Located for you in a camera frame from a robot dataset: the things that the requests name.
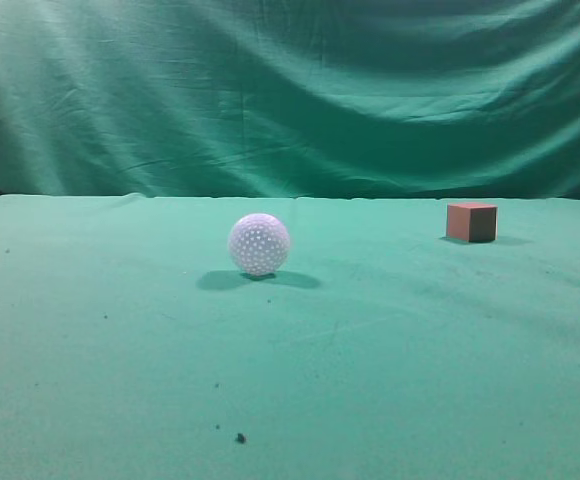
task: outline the table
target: table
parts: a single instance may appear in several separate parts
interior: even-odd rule
[[[458,201],[0,197],[0,480],[580,480],[580,201]]]

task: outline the green backdrop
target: green backdrop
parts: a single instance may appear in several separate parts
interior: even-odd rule
[[[580,0],[0,0],[0,190],[580,198]]]

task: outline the green cloth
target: green cloth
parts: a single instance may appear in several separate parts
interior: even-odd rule
[[[0,189],[580,198],[580,0],[2,0]]]
[[[488,201],[0,197],[0,480],[580,480],[580,201]]]

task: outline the white ball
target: white ball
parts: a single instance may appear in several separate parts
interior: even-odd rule
[[[228,239],[232,261],[254,276],[274,273],[288,258],[290,235],[279,219],[253,213],[239,220]]]

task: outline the dark object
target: dark object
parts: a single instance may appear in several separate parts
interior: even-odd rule
[[[497,206],[485,203],[448,205],[446,237],[465,242],[492,242],[497,238]]]

